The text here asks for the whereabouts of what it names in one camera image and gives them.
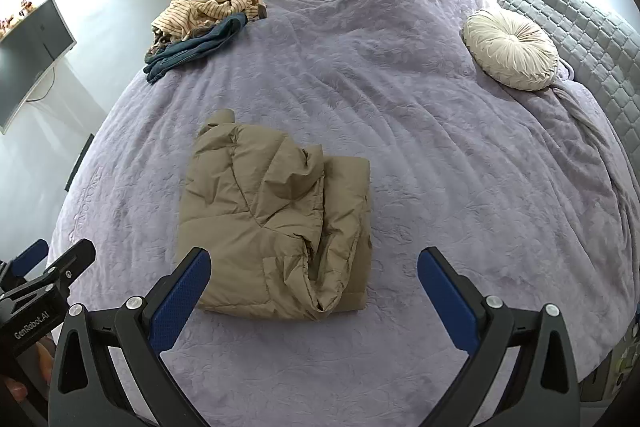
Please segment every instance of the fleece blanket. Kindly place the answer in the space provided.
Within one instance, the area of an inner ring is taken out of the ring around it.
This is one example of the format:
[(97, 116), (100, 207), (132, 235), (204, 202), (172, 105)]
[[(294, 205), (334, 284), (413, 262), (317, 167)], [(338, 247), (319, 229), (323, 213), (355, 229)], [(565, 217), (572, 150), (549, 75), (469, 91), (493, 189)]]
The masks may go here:
[(82, 237), (97, 248), (70, 302), (119, 307), (172, 270), (194, 137), (229, 107), (238, 121), (370, 160), (373, 261), (366, 309), (320, 323), (194, 311), (162, 357), (212, 425), (418, 425), (465, 360), (416, 277), (431, 245), (484, 295), (557, 304), (585, 377), (638, 301), (638, 184), (580, 84), (522, 92), (477, 67), (460, 29), (491, 3), (268, 0), (269, 18), (212, 57), (153, 86), (139, 73), (54, 232), (50, 261)]

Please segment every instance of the khaki down jacket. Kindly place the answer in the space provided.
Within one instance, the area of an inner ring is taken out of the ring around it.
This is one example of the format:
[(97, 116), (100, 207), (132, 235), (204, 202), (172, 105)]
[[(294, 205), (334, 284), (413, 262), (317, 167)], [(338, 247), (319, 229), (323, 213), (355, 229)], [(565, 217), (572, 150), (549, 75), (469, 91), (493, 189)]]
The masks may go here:
[(219, 110), (198, 135), (180, 201), (177, 261), (192, 247), (211, 256), (204, 309), (312, 320), (362, 309), (369, 161), (301, 149)]

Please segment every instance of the finger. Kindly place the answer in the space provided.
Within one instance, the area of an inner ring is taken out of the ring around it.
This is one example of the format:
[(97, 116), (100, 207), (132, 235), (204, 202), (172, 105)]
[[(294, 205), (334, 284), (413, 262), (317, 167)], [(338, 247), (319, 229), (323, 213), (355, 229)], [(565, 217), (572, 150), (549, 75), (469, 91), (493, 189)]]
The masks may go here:
[(2, 380), (6, 384), (9, 389), (9, 393), (14, 397), (14, 400), (17, 402), (21, 402), (25, 398), (27, 398), (27, 388), (24, 384), (20, 382), (16, 382), (13, 378), (2, 377)]
[(50, 352), (41, 343), (37, 342), (38, 355), (40, 359), (40, 374), (44, 378), (47, 385), (51, 384), (51, 371), (53, 370), (53, 357)]

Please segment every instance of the silver bolt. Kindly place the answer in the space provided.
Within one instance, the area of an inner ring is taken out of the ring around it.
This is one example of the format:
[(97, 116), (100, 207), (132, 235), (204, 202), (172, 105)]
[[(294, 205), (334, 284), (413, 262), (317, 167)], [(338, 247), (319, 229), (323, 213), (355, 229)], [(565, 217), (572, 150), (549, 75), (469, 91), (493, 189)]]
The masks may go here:
[(545, 306), (545, 311), (552, 317), (558, 317), (560, 314), (560, 309), (555, 304), (547, 304)]
[(489, 295), (486, 298), (486, 304), (489, 306), (489, 308), (494, 308), (494, 309), (499, 309), (502, 308), (502, 299), (500, 299), (499, 297), (496, 297), (495, 295)]
[(142, 306), (142, 297), (136, 296), (127, 299), (127, 308), (130, 310), (137, 310), (140, 306)]
[(71, 306), (71, 308), (69, 308), (69, 315), (75, 317), (76, 315), (79, 315), (81, 311), (82, 304), (74, 304), (73, 306)]

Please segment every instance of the gray quilted headboard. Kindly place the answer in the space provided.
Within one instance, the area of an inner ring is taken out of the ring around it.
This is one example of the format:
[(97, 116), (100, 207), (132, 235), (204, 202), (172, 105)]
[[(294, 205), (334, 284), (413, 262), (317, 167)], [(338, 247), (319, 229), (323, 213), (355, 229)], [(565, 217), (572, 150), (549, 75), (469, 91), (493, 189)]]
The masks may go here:
[(640, 180), (640, 35), (585, 0), (498, 0), (537, 22), (604, 110)]

